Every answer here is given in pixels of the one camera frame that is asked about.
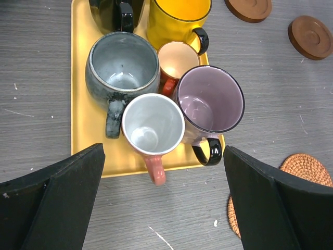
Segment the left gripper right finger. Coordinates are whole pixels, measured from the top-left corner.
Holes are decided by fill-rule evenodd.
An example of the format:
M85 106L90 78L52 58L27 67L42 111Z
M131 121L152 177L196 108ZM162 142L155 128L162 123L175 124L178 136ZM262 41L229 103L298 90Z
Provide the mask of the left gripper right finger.
M244 249L332 249L332 188L227 146L224 166Z

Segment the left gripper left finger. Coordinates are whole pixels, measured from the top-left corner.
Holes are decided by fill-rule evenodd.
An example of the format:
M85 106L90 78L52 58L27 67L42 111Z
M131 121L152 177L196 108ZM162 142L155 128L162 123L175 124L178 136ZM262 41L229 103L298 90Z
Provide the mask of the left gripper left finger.
M1 249L82 249L105 163L103 145L1 183Z

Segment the woven rattan coaster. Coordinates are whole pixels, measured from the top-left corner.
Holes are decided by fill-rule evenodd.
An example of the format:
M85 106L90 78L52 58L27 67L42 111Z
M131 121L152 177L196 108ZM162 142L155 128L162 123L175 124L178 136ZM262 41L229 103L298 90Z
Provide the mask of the woven rattan coaster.
M239 237L241 238L238 222L235 214L235 209L233 205L232 196L230 195L227 202L227 216L228 216L228 223L231 228L231 230Z
M301 179L332 187L329 172L311 155L293 154L283 162L279 169Z

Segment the brown wooden saucer coaster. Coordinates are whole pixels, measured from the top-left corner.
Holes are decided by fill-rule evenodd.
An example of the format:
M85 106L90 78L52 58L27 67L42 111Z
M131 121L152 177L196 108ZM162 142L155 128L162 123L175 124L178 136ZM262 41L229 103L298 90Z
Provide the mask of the brown wooden saucer coaster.
M323 60L332 54L332 34L317 18L298 16L288 26L289 40L306 58Z
M225 0L224 2L232 14L249 23L265 20L272 11L271 0Z

